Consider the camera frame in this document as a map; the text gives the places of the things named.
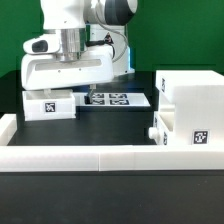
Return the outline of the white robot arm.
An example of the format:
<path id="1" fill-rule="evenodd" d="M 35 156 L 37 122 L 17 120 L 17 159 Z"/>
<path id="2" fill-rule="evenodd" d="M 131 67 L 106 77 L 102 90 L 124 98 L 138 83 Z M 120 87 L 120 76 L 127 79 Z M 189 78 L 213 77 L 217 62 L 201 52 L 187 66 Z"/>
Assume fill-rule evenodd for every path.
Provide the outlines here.
<path id="1" fill-rule="evenodd" d="M 44 34 L 23 44 L 22 87 L 46 90 L 111 81 L 119 57 L 105 41 L 88 42 L 86 25 L 124 26 L 138 0 L 40 0 L 40 5 Z"/>

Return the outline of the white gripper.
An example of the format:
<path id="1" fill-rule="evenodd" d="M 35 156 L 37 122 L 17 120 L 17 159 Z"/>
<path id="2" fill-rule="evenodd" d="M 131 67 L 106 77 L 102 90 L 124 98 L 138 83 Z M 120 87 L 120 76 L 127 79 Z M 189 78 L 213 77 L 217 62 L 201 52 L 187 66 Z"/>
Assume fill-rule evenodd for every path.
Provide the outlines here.
<path id="1" fill-rule="evenodd" d="M 90 85 L 87 103 L 92 104 L 96 84 L 114 78 L 113 49 L 109 45 L 90 47 L 81 58 L 60 62 L 54 54 L 28 55 L 22 59 L 21 81 L 25 90 L 42 90 L 51 94 L 52 89 Z"/>

